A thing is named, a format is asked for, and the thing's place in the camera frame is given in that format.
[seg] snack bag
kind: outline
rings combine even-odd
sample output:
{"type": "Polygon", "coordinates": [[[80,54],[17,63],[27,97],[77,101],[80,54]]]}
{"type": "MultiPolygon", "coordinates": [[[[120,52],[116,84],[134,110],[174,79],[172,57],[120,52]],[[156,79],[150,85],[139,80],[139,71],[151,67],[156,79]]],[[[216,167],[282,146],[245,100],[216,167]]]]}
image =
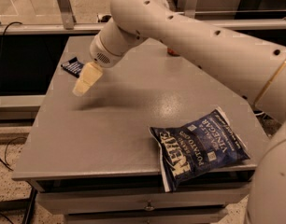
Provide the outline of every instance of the snack bag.
{"type": "Polygon", "coordinates": [[[165,191],[176,190],[181,182],[212,169],[250,158],[220,108],[182,127],[150,127],[150,132],[161,149],[165,191]]]}

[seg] floor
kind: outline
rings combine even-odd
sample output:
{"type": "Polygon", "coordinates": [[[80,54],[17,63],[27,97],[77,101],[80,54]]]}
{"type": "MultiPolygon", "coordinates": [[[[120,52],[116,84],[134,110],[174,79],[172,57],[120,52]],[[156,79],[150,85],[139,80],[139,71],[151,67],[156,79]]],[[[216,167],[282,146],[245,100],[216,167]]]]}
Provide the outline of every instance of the floor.
{"type": "MultiPolygon", "coordinates": [[[[76,19],[80,23],[95,22],[97,14],[107,14],[109,12],[109,0],[70,0],[76,19]]],[[[0,21],[8,24],[12,21],[21,21],[24,24],[60,24],[61,16],[56,0],[0,0],[0,21]]],[[[267,125],[268,131],[273,132],[278,124],[273,121],[267,125]]],[[[30,126],[22,127],[3,127],[0,128],[0,157],[4,158],[7,148],[7,162],[12,169],[20,157],[23,149],[25,137],[30,132],[30,126]]],[[[29,196],[30,187],[24,182],[14,182],[11,180],[11,171],[0,163],[0,201],[26,198],[29,196]]],[[[219,224],[241,224],[243,223],[246,204],[248,198],[244,198],[238,204],[227,206],[229,215],[219,224]]],[[[21,223],[23,213],[3,213],[13,223],[21,223]]],[[[10,223],[4,217],[0,217],[0,223],[10,223]]],[[[45,223],[56,224],[64,223],[62,216],[54,216],[47,212],[40,205],[36,204],[35,214],[32,219],[33,224],[45,223]]]]}

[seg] black cable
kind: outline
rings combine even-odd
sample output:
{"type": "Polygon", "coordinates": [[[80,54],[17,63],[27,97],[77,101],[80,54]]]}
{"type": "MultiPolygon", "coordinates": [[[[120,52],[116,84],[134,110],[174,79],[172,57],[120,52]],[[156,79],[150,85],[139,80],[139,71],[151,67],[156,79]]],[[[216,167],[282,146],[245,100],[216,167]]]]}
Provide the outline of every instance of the black cable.
{"type": "Polygon", "coordinates": [[[3,213],[1,213],[0,212],[0,216],[1,217],[3,217],[3,218],[5,218],[8,222],[10,222],[11,224],[14,224],[13,222],[12,222],[12,220],[10,220],[7,216],[5,216],[3,213]]]}
{"type": "Polygon", "coordinates": [[[14,22],[11,22],[10,24],[8,24],[6,26],[6,28],[4,29],[4,32],[2,34],[2,38],[1,38],[1,46],[0,46],[0,62],[2,62],[2,56],[3,56],[3,46],[4,46],[4,36],[6,34],[6,31],[7,29],[9,28],[9,26],[13,25],[13,24],[22,24],[20,21],[14,21],[14,22]]]}
{"type": "Polygon", "coordinates": [[[3,164],[6,168],[8,168],[9,171],[13,171],[13,169],[10,168],[10,164],[7,162],[7,149],[8,149],[8,146],[9,146],[12,142],[14,142],[14,141],[16,141],[16,140],[18,140],[18,139],[21,139],[21,138],[26,139],[26,137],[17,137],[17,138],[14,138],[14,139],[10,140],[10,141],[7,143],[6,148],[5,148],[4,161],[0,158],[0,162],[2,162],[2,164],[3,164]]]}

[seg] drawer front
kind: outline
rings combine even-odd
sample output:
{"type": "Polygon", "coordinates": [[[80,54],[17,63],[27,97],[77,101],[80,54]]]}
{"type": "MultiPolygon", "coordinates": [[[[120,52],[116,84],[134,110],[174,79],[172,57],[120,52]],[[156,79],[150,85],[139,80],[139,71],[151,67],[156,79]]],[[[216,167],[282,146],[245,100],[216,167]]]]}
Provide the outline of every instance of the drawer front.
{"type": "Polygon", "coordinates": [[[249,192],[240,188],[193,189],[159,193],[158,189],[99,190],[66,193],[39,193],[37,201],[52,214],[81,214],[160,208],[227,205],[237,203],[249,192]]]}
{"type": "Polygon", "coordinates": [[[225,209],[184,209],[170,211],[123,212],[64,216],[65,224],[194,224],[213,223],[227,215],[225,209]]]}

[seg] gray tabletop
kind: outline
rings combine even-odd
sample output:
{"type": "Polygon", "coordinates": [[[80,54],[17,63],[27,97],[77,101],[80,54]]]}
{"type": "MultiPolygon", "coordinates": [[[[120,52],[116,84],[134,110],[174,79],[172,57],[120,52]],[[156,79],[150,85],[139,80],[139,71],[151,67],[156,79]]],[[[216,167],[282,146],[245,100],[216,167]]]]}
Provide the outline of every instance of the gray tabletop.
{"type": "MultiPolygon", "coordinates": [[[[70,37],[59,64],[75,56],[89,62],[92,39],[70,37]]],[[[215,172],[255,169],[268,142],[245,100],[151,39],[105,69],[83,97],[72,93],[75,81],[58,65],[13,179],[158,175],[149,126],[178,127],[217,106],[251,160],[215,172]]]]}

